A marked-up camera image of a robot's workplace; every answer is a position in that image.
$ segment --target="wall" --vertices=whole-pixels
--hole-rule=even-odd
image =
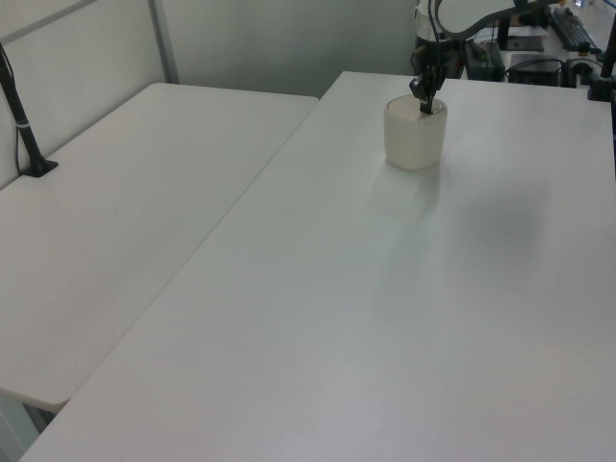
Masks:
[[[0,397],[0,462],[16,462],[39,433],[21,404]]]
[[[155,3],[182,84],[321,97],[343,70],[412,72],[415,0]]]
[[[147,0],[98,0],[5,49],[44,156],[149,84],[164,82]],[[13,117],[1,94],[0,188],[16,177],[13,143]]]
[[[0,14],[0,40],[8,43],[25,36],[40,24],[51,22],[54,18],[71,12],[93,0],[2,0]]]

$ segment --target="white ceramic cup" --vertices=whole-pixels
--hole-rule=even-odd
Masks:
[[[385,107],[385,157],[397,167],[417,170],[441,159],[447,106],[434,99],[432,114],[420,111],[421,101],[407,94]]]

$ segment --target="white table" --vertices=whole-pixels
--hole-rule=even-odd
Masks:
[[[407,86],[344,73],[23,462],[611,460],[609,106],[447,81],[406,172]]]
[[[315,98],[154,85],[0,192],[0,392],[58,410]]]

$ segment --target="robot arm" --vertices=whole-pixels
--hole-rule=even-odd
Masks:
[[[420,0],[415,15],[417,34],[431,42],[444,38],[465,40],[496,19],[551,3],[557,0]],[[411,91],[422,101],[422,112],[432,114],[432,100],[445,77],[445,68],[435,64],[429,65],[411,82]]]
[[[422,0],[419,6],[423,10]],[[440,29],[452,39],[464,40],[490,22],[514,13],[545,7],[555,0],[432,0],[432,14]]]

